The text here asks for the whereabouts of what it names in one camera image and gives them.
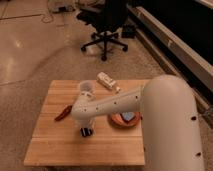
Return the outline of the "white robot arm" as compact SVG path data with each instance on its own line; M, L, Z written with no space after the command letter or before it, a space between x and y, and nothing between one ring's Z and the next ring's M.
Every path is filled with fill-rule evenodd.
M100 100L83 90L71 115L88 128L95 117L136 111L143 117L146 171L205 171L195 95L180 77L160 75Z

